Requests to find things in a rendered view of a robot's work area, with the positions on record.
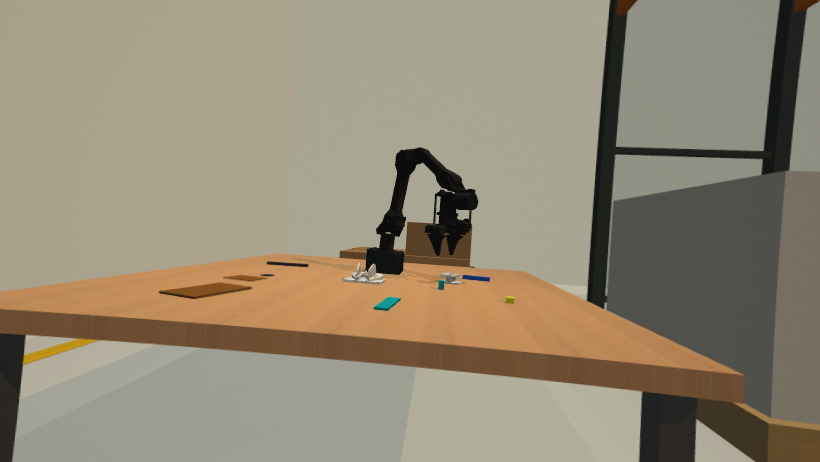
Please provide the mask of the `teal flat plate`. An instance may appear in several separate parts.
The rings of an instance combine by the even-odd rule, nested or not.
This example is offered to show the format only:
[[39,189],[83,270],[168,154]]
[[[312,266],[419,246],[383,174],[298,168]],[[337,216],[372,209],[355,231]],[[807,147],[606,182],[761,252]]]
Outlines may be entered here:
[[374,306],[374,309],[375,309],[375,310],[384,310],[384,311],[388,311],[388,310],[389,310],[389,309],[391,309],[391,308],[392,308],[395,304],[397,304],[400,300],[401,300],[401,298],[387,297],[387,298],[386,298],[386,299],[384,299],[382,302],[380,302],[379,304],[377,304],[376,306]]

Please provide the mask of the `blue rectangular bar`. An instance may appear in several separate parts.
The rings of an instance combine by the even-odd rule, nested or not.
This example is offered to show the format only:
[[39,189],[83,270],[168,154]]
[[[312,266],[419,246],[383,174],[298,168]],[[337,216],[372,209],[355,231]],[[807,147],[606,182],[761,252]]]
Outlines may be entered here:
[[463,275],[462,279],[467,280],[477,280],[477,281],[490,281],[490,277],[483,277],[483,276],[472,276],[472,275]]

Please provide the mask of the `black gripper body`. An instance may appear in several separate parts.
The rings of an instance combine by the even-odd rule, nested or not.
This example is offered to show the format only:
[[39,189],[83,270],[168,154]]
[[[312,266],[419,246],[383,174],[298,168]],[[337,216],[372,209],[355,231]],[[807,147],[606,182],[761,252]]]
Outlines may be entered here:
[[462,233],[461,231],[454,229],[453,226],[452,226],[452,230],[448,230],[448,223],[449,223],[449,219],[450,219],[451,215],[453,215],[453,218],[458,216],[458,213],[456,213],[456,210],[440,209],[440,211],[437,212],[437,215],[439,215],[439,224],[436,224],[436,225],[429,225],[428,224],[425,227],[425,233],[430,233],[430,234],[433,234],[433,235],[443,235],[445,233],[447,233],[449,235],[455,235],[455,236],[466,235],[466,233]]

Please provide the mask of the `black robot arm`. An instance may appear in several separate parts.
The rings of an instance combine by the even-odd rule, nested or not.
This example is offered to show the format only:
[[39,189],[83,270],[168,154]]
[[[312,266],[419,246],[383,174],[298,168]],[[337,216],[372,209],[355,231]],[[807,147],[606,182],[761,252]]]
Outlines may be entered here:
[[[405,227],[406,217],[402,210],[407,191],[409,177],[415,170],[416,165],[424,163],[428,169],[436,176],[436,181],[441,188],[451,192],[440,190],[436,196],[440,197],[440,209],[450,210],[475,210],[478,206],[478,199],[474,189],[465,190],[462,178],[454,172],[446,169],[427,149],[416,148],[401,150],[396,155],[395,167],[397,177],[394,186],[391,206],[384,215],[382,223],[376,228],[376,234],[380,234],[380,245],[377,250],[394,252],[395,236],[400,234]],[[453,194],[452,192],[455,192]],[[470,219],[463,221],[453,218],[451,215],[448,223],[448,230],[454,229],[462,233],[469,233],[471,226]],[[390,232],[388,234],[386,232]]]

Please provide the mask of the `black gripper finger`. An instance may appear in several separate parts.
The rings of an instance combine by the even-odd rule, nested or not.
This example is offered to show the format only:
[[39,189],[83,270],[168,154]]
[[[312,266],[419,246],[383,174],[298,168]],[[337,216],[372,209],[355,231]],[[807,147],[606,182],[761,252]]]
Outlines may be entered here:
[[434,248],[435,254],[436,254],[437,256],[439,256],[439,255],[440,255],[440,251],[441,251],[442,240],[446,237],[446,235],[433,235],[433,234],[427,234],[427,236],[429,237],[429,239],[430,239],[430,241],[431,241],[431,243],[432,243],[432,246],[433,246],[433,248]]
[[453,255],[458,241],[464,236],[446,235],[449,254]]

